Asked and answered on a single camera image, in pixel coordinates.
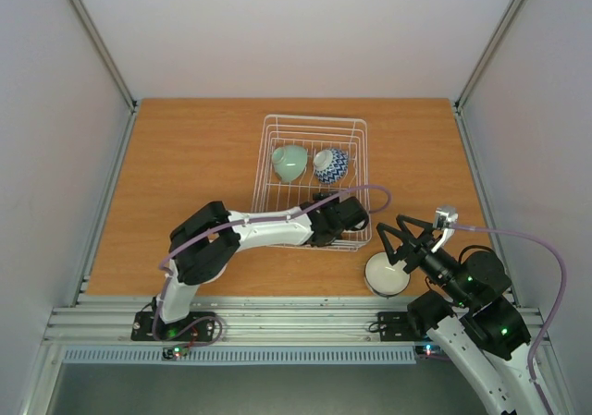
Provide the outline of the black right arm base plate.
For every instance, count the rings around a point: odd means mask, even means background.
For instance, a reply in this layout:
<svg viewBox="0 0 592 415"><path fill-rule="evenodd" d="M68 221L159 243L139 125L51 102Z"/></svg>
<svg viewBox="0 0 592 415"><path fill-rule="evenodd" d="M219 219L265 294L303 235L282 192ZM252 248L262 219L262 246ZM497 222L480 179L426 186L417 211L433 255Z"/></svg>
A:
<svg viewBox="0 0 592 415"><path fill-rule="evenodd" d="M412 326L407 311L382 311L377 314L377 325L382 342L413 341L424 342L428 339Z"/></svg>

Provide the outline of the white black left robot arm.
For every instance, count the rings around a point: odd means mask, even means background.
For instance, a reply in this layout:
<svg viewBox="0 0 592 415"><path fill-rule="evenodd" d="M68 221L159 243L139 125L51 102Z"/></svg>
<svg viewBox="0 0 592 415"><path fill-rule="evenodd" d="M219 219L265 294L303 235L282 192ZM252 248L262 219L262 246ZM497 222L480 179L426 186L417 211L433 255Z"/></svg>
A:
<svg viewBox="0 0 592 415"><path fill-rule="evenodd" d="M230 211L221 201L206 204L170 234L168 254L159 263L166 280L155 298L153 338L173 340L190 330L185 320L197 290L217 280L236 253L270 246L326 247L368 224L369 212L360 201L338 193L274 213Z"/></svg>

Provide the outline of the celadon green ceramic bowl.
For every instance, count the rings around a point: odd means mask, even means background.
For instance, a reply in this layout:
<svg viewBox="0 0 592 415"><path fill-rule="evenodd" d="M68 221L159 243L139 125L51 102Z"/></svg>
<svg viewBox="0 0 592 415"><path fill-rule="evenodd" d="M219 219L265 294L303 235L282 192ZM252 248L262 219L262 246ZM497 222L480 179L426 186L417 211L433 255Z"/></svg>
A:
<svg viewBox="0 0 592 415"><path fill-rule="evenodd" d="M278 147L271 155L274 171L279 179L285 183L294 181L304 172L307 160L307 151L299 145Z"/></svg>

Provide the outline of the white bowl black rim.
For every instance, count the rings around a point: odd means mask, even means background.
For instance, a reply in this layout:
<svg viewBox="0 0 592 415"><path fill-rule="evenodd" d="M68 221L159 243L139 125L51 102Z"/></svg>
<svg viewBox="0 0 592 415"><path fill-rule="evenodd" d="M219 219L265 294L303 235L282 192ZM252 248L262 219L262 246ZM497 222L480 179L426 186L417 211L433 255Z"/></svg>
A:
<svg viewBox="0 0 592 415"><path fill-rule="evenodd" d="M404 291L410 283L410 275L403 268L405 261L391 264L385 252L373 255L364 268L364 281L373 294L392 298Z"/></svg>

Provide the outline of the red patterned bowl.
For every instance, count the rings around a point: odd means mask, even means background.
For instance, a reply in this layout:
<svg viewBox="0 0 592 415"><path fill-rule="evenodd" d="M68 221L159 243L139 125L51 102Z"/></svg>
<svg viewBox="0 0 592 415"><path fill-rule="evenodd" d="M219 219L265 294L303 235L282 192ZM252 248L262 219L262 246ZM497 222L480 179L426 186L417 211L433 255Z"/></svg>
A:
<svg viewBox="0 0 592 415"><path fill-rule="evenodd" d="M334 184L348 173L349 155L338 148L318 152L313 158L314 174L321 184Z"/></svg>

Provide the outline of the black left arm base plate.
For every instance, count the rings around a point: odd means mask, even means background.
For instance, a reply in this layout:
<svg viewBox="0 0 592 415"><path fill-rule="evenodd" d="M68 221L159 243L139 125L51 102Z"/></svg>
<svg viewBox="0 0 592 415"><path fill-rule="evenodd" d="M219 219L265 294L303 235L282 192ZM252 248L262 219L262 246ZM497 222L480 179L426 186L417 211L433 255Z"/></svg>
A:
<svg viewBox="0 0 592 415"><path fill-rule="evenodd" d="M154 338L153 311L139 311L135 314L130 339L139 342L209 342L218 327L216 315L210 311L191 311L188 316L174 323L156 323Z"/></svg>

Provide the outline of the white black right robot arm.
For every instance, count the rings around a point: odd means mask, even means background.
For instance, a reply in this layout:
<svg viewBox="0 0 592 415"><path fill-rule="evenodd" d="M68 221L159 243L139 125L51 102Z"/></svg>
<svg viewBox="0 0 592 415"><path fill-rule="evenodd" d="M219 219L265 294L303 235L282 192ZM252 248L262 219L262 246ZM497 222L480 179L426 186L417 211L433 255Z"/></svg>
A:
<svg viewBox="0 0 592 415"><path fill-rule="evenodd" d="M391 265L404 273L420 269L437 286L407 307L411 332L439 346L462 373L490 414L557 414L545 379L538 374L536 353L563 299L565 260L547 241L518 233L518 238L547 249L561 272L549 316L531 336L522 314L504 296L512 285L498 255L479 245L452 257L444 246L455 231L488 233L482 226L461 225L457 213L443 207L434 222L400 214L397 224L376 230Z"/></svg>

